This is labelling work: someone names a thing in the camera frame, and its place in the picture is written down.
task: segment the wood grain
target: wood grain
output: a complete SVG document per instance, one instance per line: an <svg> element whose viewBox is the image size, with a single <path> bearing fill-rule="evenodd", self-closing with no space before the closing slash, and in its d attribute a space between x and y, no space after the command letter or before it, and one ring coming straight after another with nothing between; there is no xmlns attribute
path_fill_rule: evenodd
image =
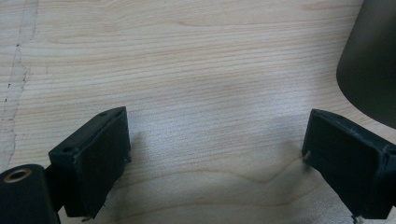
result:
<svg viewBox="0 0 396 224"><path fill-rule="evenodd" d="M88 223L351 223L300 148L312 108L396 139L336 84L361 3L2 1L1 171L126 105L133 161Z"/></svg>

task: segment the wooden table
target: wooden table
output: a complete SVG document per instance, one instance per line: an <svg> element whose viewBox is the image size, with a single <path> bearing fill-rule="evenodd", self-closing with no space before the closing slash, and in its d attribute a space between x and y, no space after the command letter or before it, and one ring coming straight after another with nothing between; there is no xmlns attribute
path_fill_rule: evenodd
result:
<svg viewBox="0 0 396 224"><path fill-rule="evenodd" d="M2 1L0 170L126 105L133 161L88 223L351 223L300 149L312 108L396 139L335 80L361 3Z"/></svg>

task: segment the wooden surface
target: wooden surface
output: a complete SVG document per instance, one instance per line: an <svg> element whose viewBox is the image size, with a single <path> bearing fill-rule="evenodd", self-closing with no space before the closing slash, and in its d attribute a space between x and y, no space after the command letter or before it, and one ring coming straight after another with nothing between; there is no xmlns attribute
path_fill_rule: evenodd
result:
<svg viewBox="0 0 396 224"><path fill-rule="evenodd" d="M361 3L1 1L0 170L126 105L133 162L88 223L351 223L300 149L311 108L395 142L335 80Z"/></svg>

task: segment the crack in wood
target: crack in wood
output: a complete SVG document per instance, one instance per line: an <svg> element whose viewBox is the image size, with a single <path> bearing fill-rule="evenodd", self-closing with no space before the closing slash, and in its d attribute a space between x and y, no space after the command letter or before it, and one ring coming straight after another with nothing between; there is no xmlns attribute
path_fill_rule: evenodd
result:
<svg viewBox="0 0 396 224"><path fill-rule="evenodd" d="M3 108L0 124L0 171L8 168L15 152L15 117L17 116L21 94L26 82L29 68L22 63L21 45L28 43L35 36L35 21L37 18L38 0L26 0L23 7L21 27L18 34L18 44L15 49L12 70L9 77L7 97Z"/></svg>

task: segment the light wood tabletop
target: light wood tabletop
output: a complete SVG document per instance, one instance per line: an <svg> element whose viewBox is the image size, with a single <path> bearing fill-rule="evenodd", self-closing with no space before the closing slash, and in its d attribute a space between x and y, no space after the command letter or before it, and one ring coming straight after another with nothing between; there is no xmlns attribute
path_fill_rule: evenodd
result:
<svg viewBox="0 0 396 224"><path fill-rule="evenodd" d="M132 162L88 223L352 223L301 147L312 108L395 143L335 79L361 4L1 1L0 171L125 105Z"/></svg>

